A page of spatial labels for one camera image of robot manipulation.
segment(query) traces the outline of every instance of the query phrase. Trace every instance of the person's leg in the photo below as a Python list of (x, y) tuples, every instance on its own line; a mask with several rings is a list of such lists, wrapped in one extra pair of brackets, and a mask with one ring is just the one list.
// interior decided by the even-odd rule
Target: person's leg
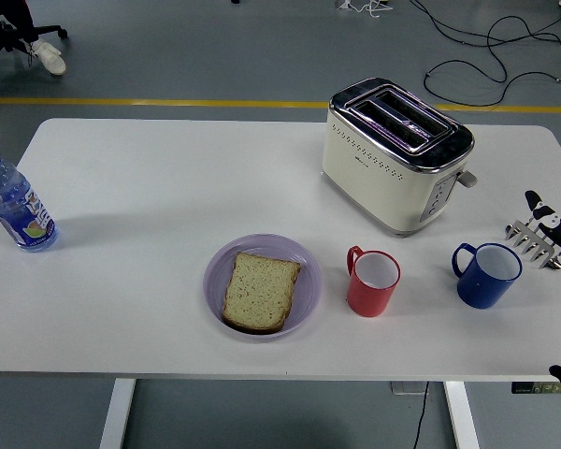
[(0, 0), (0, 5), (2, 15), (21, 32), (25, 42), (30, 44), (39, 39), (31, 12), (24, 0)]
[(29, 52), (37, 57), (52, 75), (64, 74), (66, 64), (60, 57), (61, 53), (50, 43), (39, 38), (29, 7), (24, 0), (0, 0), (0, 3), (2, 15), (21, 32)]

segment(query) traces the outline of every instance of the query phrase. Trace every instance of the toaster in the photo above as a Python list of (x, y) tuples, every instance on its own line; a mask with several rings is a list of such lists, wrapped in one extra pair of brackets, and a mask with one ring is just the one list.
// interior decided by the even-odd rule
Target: toaster
[(462, 124), (389, 80), (362, 80), (333, 95), (323, 172), (399, 236), (435, 220), (459, 181), (474, 137)]

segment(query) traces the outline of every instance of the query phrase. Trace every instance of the red mug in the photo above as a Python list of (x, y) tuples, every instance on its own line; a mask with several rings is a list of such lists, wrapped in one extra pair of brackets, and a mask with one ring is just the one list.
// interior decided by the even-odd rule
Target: red mug
[(399, 264), (390, 254), (353, 246), (347, 252), (347, 270), (351, 276), (347, 290), (349, 307), (362, 316), (380, 315), (401, 279)]

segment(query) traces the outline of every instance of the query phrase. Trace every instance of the floor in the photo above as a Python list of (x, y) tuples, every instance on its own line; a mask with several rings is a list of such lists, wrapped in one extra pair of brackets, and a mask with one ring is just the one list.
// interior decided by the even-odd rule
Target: floor
[[(547, 75), (524, 76), (497, 106), (477, 109), (440, 97), (493, 103), (505, 83), (469, 65), (443, 65), (427, 78), (440, 97), (429, 93), (424, 74), (447, 60), (469, 61), (497, 79), (503, 72), (488, 49), (462, 44), (485, 44), (485, 37), (451, 41), (410, 1), (390, 0), (393, 10), (379, 18), (335, 10), (333, 0), (27, 3), (37, 25), (68, 30), (65, 41), (46, 36), (68, 70), (55, 78), (20, 53), (0, 54), (0, 153), (14, 163), (49, 118), (324, 122), (330, 96), (368, 77), (392, 80), (463, 123), (545, 126), (561, 145), (561, 83)], [(561, 19), (556, 0), (423, 3), (440, 21), (478, 34), (505, 16), (522, 17), (533, 32)], [(561, 38), (561, 21), (546, 31)], [(491, 36), (524, 34), (523, 22), (506, 19)], [(491, 50), (508, 80), (527, 71), (561, 79), (557, 42), (527, 38)], [(0, 448), (98, 447), (112, 385), (0, 375)], [(418, 447), (454, 448), (442, 386), (430, 386)], [(510, 390), (467, 384), (481, 448), (561, 447), (561, 395)], [(395, 396), (388, 383), (144, 380), (123, 447), (407, 448), (422, 407), (422, 397)]]

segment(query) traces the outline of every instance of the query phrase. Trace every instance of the black cable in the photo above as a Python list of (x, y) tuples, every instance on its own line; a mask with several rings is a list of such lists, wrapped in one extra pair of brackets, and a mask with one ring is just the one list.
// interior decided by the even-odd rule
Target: black cable
[(420, 430), (422, 430), (422, 420), (424, 419), (424, 414), (426, 413), (426, 400), (428, 399), (428, 386), (430, 382), (426, 382), (426, 390), (424, 391), (424, 405), (422, 406), (422, 414), (420, 415), (420, 421), (418, 422), (418, 431), (415, 436), (415, 443), (413, 444), (413, 449), (418, 447), (418, 441), (420, 440)]
[[(428, 70), (428, 71), (425, 73), (425, 75), (424, 75), (424, 88), (425, 88), (429, 93), (431, 93), (432, 95), (436, 96), (437, 98), (440, 98), (440, 99), (442, 99), (442, 100), (445, 100), (445, 101), (448, 101), (448, 102), (451, 102), (451, 103), (455, 103), (455, 104), (457, 104), (457, 105), (482, 108), (482, 107), (494, 106), (494, 105), (497, 105), (498, 103), (500, 103), (501, 101), (503, 101), (503, 98), (505, 97), (505, 95), (506, 95), (507, 91), (509, 90), (511, 84), (512, 84), (514, 81), (516, 81), (516, 80), (518, 80), (519, 78), (521, 78), (521, 77), (526, 77), (526, 76), (529, 76), (529, 75), (539, 75), (539, 76), (544, 76), (544, 77), (550, 78), (550, 79), (552, 79), (552, 80), (555, 80), (556, 82), (561, 83), (561, 79), (559, 79), (558, 77), (555, 77), (555, 76), (553, 76), (553, 75), (551, 75), (551, 74), (549, 74), (549, 73), (540, 72), (540, 71), (525, 72), (525, 73), (522, 73), (522, 74), (520, 74), (520, 75), (517, 75), (517, 76), (514, 77), (513, 79), (509, 80), (509, 82), (507, 82), (508, 79), (509, 79), (509, 74), (508, 74), (508, 72), (507, 72), (507, 67), (505, 67), (505, 64), (503, 63), (503, 61), (502, 61), (502, 60), (494, 53), (494, 51), (493, 51), (493, 47), (498, 47), (498, 46), (500, 46), (500, 45), (508, 44), (508, 43), (511, 43), (511, 42), (518, 42), (518, 41), (521, 41), (521, 40), (524, 40), (524, 39), (527, 39), (527, 38), (532, 38), (532, 39), (536, 39), (536, 40), (543, 41), (543, 42), (557, 43), (557, 44), (559, 45), (560, 49), (561, 49), (561, 39), (559, 38), (559, 36), (557, 36), (557, 35), (555, 35), (555, 34), (553, 34), (553, 33), (544, 33), (544, 30), (546, 30), (547, 28), (549, 28), (549, 27), (553, 26), (554, 24), (560, 22), (560, 21), (561, 21), (561, 18), (559, 18), (557, 21), (555, 21), (555, 22), (553, 22), (553, 23), (551, 23), (551, 24), (549, 24), (549, 25), (547, 25), (547, 26), (541, 28), (540, 30), (538, 30), (538, 32), (534, 32), (534, 33), (533, 33), (532, 31), (530, 31), (530, 28), (529, 28), (527, 22), (526, 22), (524, 19), (522, 19), (521, 17), (518, 17), (518, 16), (506, 16), (506, 17), (503, 17), (503, 18), (499, 19), (498, 21), (496, 21), (496, 22), (490, 27), (490, 30), (488, 31), (488, 33), (487, 33), (486, 35), (482, 35), (482, 34), (479, 34), (479, 33), (472, 33), (472, 32), (469, 32), (469, 31), (459, 30), (459, 29), (456, 29), (456, 28), (454, 28), (454, 27), (451, 27), (451, 26), (449, 26), (449, 25), (447, 25), (447, 24), (445, 24), (445, 23), (443, 23), (443, 22), (437, 20), (437, 19), (430, 13), (430, 11), (422, 4), (422, 2), (421, 2), (420, 0), (410, 0), (410, 2), (411, 2), (415, 7), (417, 7), (418, 9), (420, 9), (424, 14), (426, 14), (426, 15), (430, 18), (430, 20), (431, 20), (432, 23), (434, 24), (435, 28), (436, 28), (443, 36), (447, 37), (448, 39), (450, 39), (450, 40), (452, 40), (452, 41), (455, 41), (455, 42), (458, 42), (458, 43), (462, 43), (462, 44), (468, 45), (468, 46), (470, 46), (470, 47), (475, 47), (475, 48), (486, 48), (486, 49), (488, 49), (488, 50), (490, 51), (490, 53), (491, 53), (491, 56), (497, 61), (497, 63), (499, 64), (499, 66), (501, 67), (501, 70), (502, 70), (502, 72), (503, 72), (502, 79), (500, 80), (500, 79), (496, 79), (496, 78), (494, 78), (494, 77), (491, 77), (491, 76), (488, 75), (486, 72), (484, 72), (483, 70), (481, 70), (479, 67), (477, 67), (476, 65), (474, 65), (474, 64), (472, 64), (472, 63), (469, 63), (469, 62), (467, 62), (467, 61), (462, 61), (462, 60), (445, 61), (445, 62), (443, 62), (443, 63), (440, 63), (440, 64), (438, 64), (438, 65), (435, 65), (433, 68), (431, 68), (430, 70)], [(521, 36), (518, 36), (518, 37), (514, 37), (514, 38), (511, 38), (511, 39), (500, 39), (500, 38), (497, 38), (497, 37), (493, 37), (493, 36), (492, 36), (493, 30), (495, 29), (495, 27), (497, 27), (500, 23), (502, 23), (502, 22), (504, 22), (504, 21), (510, 21), (510, 20), (515, 20), (515, 21), (521, 22), (521, 23), (524, 25), (527, 34), (526, 34), (526, 35), (521, 35)], [(441, 26), (444, 27), (444, 28), (446, 28), (446, 29), (448, 29), (448, 30), (451, 30), (451, 31), (454, 31), (454, 32), (456, 32), (456, 33), (460, 33), (460, 34), (463, 34), (463, 35), (466, 35), (466, 36), (482, 37), (482, 38), (484, 38), (484, 39), (486, 40), (486, 42), (483, 43), (483, 44), (479, 44), (479, 43), (469, 43), (469, 42), (466, 42), (466, 41), (464, 41), (464, 40), (457, 39), (457, 38), (455, 38), (455, 37), (453, 37), (453, 36), (449, 36), (447, 33), (445, 33), (445, 32), (440, 28)], [(502, 83), (506, 83), (506, 82), (507, 82), (507, 84), (505, 84), (505, 87), (504, 87), (504, 89), (503, 89), (503, 92), (502, 92), (501, 96), (498, 98), (498, 100), (497, 100), (497, 101), (494, 101), (494, 102), (491, 102), (491, 103), (484, 103), (484, 104), (475, 104), (475, 105), (472, 105), (472, 104), (469, 104), (469, 103), (464, 103), (464, 102), (459, 102), (459, 101), (452, 100), (451, 98), (447, 98), (446, 96), (442, 96), (442, 95), (437, 94), (436, 92), (434, 92), (434, 91), (428, 86), (428, 78), (430, 78), (430, 74), (431, 74), (434, 70), (436, 70), (437, 68), (439, 68), (439, 67), (441, 67), (441, 66), (443, 66), (443, 65), (451, 65), (451, 64), (468, 65), (468, 66), (472, 67), (474, 70), (476, 70), (477, 72), (481, 73), (484, 77), (488, 78), (488, 79), (489, 79), (490, 81), (492, 81), (492, 82), (495, 82), (495, 83), (498, 83), (498, 84), (502, 84)]]

